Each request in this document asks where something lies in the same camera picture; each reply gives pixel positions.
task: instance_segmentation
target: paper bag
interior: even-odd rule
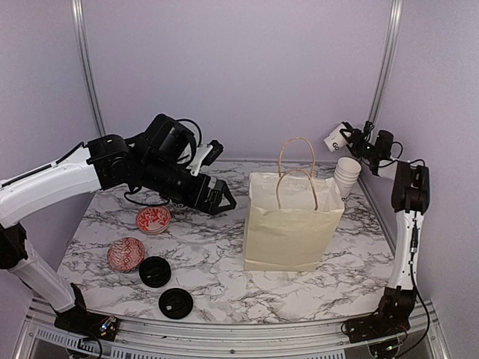
[[[278,174],[250,174],[245,270],[316,270],[343,215],[344,204],[333,178],[312,178],[314,166],[310,173],[293,169],[281,174],[282,153],[292,140],[281,151]],[[292,176],[293,172],[306,177]]]

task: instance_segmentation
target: table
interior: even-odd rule
[[[248,175],[252,171],[276,172],[277,164],[215,162],[202,171],[227,181],[238,203],[236,209],[213,217],[170,206],[171,224],[158,236],[138,230],[135,217],[141,207],[124,200],[126,187],[95,194],[58,269],[61,277],[78,284],[89,309],[170,321],[160,312],[158,298],[172,287],[184,288],[195,301],[193,311],[181,322],[294,323],[376,309],[391,274],[393,256],[358,185],[345,201],[343,218],[315,272],[243,271]],[[315,168],[320,178],[332,177],[333,172],[333,165]],[[153,195],[144,191],[136,198],[144,201]],[[149,288],[138,271],[123,274],[109,268],[109,246],[127,236],[140,239],[148,257],[161,256],[171,264],[173,273],[166,286]]]

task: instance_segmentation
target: stack of cups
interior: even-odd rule
[[[351,192],[351,188],[358,181],[361,165],[354,159],[342,157],[338,160],[335,171],[335,181],[341,198],[344,200]]]

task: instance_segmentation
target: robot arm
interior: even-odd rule
[[[189,149],[190,154],[183,154]],[[20,221],[61,200],[127,184],[146,187],[166,200],[212,215],[233,209],[236,201],[223,180],[200,174],[221,154],[212,141],[197,146],[193,132],[179,121],[158,115],[133,138],[107,135],[79,144],[61,159],[0,182],[0,269],[7,269],[42,295],[57,313],[55,325],[113,340],[118,323],[89,313],[80,289],[62,280],[26,240]],[[99,323],[108,322],[110,331]]]
[[[366,122],[363,131],[342,123],[335,132],[340,132],[345,140],[341,142],[336,136],[335,143],[326,143],[333,150],[341,148],[338,143],[346,144],[353,156],[367,161],[374,175],[394,180],[391,205],[396,213],[397,247],[392,274],[376,311],[344,323],[344,333],[351,343],[387,337],[411,328],[409,316],[415,306],[417,290],[413,276],[417,270],[424,213],[430,201],[429,169],[424,162],[423,165],[415,165],[422,160],[404,162],[391,159],[394,136],[390,132],[379,131],[375,144],[371,144],[371,130],[369,122]],[[386,350],[380,350],[381,358],[394,357],[398,348],[398,344],[393,344]]]

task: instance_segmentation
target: patterned bowl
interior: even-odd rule
[[[136,216],[136,225],[146,234],[160,234],[169,225],[170,211],[166,207],[143,208]]]
[[[114,271],[133,271],[144,259],[144,246],[136,238],[126,237],[108,249],[108,264]]]

